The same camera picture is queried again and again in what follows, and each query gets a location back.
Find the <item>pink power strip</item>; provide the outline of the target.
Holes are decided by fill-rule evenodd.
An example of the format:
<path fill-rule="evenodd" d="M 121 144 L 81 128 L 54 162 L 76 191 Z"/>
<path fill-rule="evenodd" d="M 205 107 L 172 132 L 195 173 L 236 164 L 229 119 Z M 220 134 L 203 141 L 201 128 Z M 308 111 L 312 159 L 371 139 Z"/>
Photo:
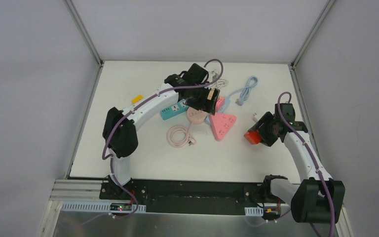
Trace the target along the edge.
<path fill-rule="evenodd" d="M 235 115 L 215 113 L 209 116 L 210 125 L 216 141 L 222 141 L 235 124 Z"/>

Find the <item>red cube adapter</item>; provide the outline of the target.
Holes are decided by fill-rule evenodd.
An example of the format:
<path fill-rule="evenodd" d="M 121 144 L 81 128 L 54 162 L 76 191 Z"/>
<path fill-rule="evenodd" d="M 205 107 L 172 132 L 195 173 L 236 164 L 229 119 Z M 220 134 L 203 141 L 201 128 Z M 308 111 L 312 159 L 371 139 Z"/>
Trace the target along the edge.
<path fill-rule="evenodd" d="M 244 134 L 244 138 L 252 145 L 256 145 L 262 142 L 262 137 L 258 131 L 247 131 Z"/>

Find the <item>light blue power strip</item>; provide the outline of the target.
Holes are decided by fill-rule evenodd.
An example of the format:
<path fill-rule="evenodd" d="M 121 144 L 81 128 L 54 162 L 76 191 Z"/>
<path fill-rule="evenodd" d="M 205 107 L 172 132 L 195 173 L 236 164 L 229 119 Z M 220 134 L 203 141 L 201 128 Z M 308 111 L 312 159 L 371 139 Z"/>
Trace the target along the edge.
<path fill-rule="evenodd" d="M 230 98 L 229 97 L 222 97 L 222 100 L 223 100 L 222 106 L 219 109 L 216 109 L 217 113 L 223 113 L 228 108 L 228 106 L 230 104 Z M 211 124 L 209 117 L 206 118 L 205 123 L 208 125 Z"/>

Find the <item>teal power strip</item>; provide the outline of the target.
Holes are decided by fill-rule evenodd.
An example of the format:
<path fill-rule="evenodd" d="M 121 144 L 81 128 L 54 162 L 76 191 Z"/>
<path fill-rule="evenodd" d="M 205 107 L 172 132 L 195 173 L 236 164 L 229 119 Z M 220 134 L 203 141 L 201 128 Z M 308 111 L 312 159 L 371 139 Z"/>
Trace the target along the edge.
<path fill-rule="evenodd" d="M 188 108 L 189 107 L 186 105 L 185 99 L 183 99 L 174 105 L 164 108 L 160 111 L 160 116 L 163 120 L 168 120 L 180 114 L 186 113 Z"/>

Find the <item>yellow cube adapter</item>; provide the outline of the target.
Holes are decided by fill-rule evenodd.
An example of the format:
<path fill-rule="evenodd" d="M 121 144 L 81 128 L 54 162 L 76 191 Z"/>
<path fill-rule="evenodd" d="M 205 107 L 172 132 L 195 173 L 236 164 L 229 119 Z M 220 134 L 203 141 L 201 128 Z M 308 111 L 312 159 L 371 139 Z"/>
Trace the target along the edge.
<path fill-rule="evenodd" d="M 138 95 L 138 96 L 136 96 L 135 98 L 133 98 L 133 99 L 131 100 L 131 103 L 134 105 L 134 104 L 140 102 L 143 98 L 144 98 L 144 97 L 143 97 L 142 95 Z"/>

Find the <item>white cube adapter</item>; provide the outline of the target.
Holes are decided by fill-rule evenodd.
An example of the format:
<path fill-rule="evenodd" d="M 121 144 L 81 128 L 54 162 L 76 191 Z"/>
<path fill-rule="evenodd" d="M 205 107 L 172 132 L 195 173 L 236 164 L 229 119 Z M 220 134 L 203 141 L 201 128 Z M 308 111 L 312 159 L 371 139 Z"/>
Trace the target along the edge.
<path fill-rule="evenodd" d="M 258 114 L 254 113 L 253 114 L 253 121 L 258 122 L 259 120 L 260 120 L 260 117 L 258 116 Z"/>

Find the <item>beige cube adapter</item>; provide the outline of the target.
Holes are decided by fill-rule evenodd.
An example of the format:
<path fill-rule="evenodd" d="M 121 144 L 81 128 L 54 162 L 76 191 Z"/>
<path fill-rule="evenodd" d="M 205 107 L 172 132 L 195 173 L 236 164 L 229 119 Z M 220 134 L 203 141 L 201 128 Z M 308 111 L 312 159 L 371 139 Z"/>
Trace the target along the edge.
<path fill-rule="evenodd" d="M 212 100 L 213 96 L 214 96 L 214 92 L 215 90 L 214 89 L 211 89 L 207 95 L 207 100 Z"/>

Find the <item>small pink adapter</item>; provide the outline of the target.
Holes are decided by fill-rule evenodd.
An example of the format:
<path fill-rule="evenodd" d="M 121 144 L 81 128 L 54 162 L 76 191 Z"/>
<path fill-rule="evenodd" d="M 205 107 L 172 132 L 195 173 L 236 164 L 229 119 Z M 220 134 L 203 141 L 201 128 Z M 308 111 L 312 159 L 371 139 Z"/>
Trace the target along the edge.
<path fill-rule="evenodd" d="M 216 112 L 218 112 L 222 107 L 223 105 L 225 104 L 225 97 L 220 97 L 217 102 L 216 102 L 216 105 L 215 105 L 215 109 L 216 109 Z"/>

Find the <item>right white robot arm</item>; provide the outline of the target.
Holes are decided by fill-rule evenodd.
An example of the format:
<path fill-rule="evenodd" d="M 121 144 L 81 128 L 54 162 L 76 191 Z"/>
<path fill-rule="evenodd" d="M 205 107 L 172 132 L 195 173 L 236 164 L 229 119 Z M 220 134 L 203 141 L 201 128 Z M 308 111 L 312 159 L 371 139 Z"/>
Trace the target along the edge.
<path fill-rule="evenodd" d="M 282 176 L 269 176 L 268 184 L 261 187 L 261 198 L 273 202 L 277 198 L 289 205 L 297 223 L 308 223 L 317 235 L 316 224 L 328 224 L 328 236 L 335 234 L 336 223 L 342 208 L 345 186 L 335 180 L 325 169 L 311 145 L 306 124 L 296 120 L 296 112 L 290 101 L 281 101 L 288 91 L 278 96 L 274 113 L 266 112 L 250 132 L 258 140 L 256 144 L 273 146 L 277 140 L 289 151 L 297 168 L 301 183 L 296 186 Z"/>

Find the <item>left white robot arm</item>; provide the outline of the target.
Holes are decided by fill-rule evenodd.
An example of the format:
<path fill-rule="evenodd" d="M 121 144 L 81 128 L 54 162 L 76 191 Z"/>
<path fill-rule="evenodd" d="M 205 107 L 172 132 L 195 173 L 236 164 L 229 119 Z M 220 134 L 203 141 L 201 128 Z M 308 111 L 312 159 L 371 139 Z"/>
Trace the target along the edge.
<path fill-rule="evenodd" d="M 219 89 L 210 88 L 216 80 L 208 81 L 209 72 L 206 66 L 196 63 L 180 74 L 169 75 L 151 95 L 137 104 L 119 110 L 111 108 L 106 116 L 103 128 L 105 140 L 102 159 L 110 160 L 110 178 L 114 182 L 112 193 L 118 199 L 134 195 L 129 184 L 119 181 L 114 169 L 114 161 L 129 157 L 138 147 L 137 132 L 161 109 L 181 100 L 186 105 L 210 115 L 216 113 L 216 102 Z"/>

